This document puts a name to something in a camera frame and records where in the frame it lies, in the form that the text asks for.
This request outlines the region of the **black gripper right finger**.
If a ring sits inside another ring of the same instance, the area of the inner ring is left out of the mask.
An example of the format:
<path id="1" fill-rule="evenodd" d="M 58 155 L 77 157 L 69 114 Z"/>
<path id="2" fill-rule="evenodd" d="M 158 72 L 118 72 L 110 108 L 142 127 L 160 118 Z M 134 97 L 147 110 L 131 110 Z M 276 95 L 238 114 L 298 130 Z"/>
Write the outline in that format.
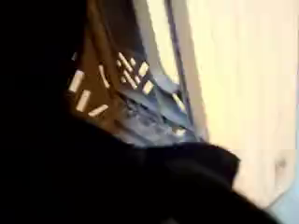
<path id="1" fill-rule="evenodd" d="M 135 147 L 82 120 L 1 122 L 1 224 L 279 224 L 208 143 Z"/>

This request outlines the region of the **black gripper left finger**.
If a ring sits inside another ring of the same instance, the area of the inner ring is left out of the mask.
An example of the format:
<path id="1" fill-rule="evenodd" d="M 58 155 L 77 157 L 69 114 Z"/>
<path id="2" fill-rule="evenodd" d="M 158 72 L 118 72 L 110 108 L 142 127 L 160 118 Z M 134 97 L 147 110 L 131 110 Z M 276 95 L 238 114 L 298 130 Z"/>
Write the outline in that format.
<path id="1" fill-rule="evenodd" d="M 1 129 L 57 122 L 82 45 L 87 0 L 0 0 Z"/>

